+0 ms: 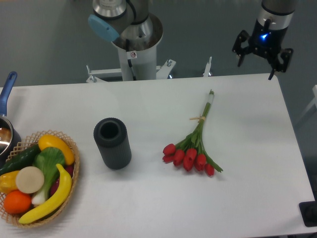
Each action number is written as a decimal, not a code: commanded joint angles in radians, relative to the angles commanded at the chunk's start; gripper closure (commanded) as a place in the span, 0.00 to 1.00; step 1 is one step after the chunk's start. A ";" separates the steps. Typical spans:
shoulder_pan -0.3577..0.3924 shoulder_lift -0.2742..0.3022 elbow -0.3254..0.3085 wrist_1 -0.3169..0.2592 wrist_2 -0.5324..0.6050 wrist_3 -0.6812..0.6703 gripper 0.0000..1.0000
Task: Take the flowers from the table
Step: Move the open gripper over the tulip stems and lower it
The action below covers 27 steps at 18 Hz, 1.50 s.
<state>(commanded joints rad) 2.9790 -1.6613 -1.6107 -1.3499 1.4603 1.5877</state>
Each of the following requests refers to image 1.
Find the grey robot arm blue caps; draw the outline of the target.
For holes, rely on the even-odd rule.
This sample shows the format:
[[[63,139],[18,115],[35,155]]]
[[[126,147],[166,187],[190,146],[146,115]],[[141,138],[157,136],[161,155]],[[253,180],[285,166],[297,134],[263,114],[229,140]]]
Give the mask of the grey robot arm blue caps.
[[[269,79],[285,72],[293,55],[292,48],[282,48],[284,36],[293,17],[296,0],[264,0],[252,34],[243,30],[232,51],[239,58],[254,54],[271,66]],[[111,42],[118,51],[124,81],[168,79],[176,62],[169,59],[157,65],[157,45],[163,36],[161,21],[149,13],[147,0],[94,0],[88,17],[92,31]]]

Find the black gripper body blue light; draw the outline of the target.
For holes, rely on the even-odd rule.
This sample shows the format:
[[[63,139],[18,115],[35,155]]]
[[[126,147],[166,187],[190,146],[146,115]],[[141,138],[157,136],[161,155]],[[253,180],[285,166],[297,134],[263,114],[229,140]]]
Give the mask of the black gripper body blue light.
[[[283,59],[290,56],[290,49],[281,47],[290,20],[286,17],[259,17],[248,40],[248,52],[265,59]]]

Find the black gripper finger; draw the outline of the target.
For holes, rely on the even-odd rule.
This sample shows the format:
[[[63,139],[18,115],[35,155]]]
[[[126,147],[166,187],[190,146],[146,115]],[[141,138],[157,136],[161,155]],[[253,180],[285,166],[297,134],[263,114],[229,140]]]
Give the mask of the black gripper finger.
[[[232,52],[234,52],[238,56],[238,64],[237,64],[238,67],[241,66],[245,55],[248,54],[249,45],[247,45],[246,47],[242,47],[242,44],[247,42],[249,38],[250,38],[250,35],[247,33],[247,31],[242,30],[238,34],[235,40],[235,43],[232,47]]]
[[[277,54],[269,54],[267,61],[270,64],[272,70],[268,77],[268,80],[272,80],[276,72],[285,73],[288,69],[289,63],[292,59],[294,50],[292,48],[281,49]]]

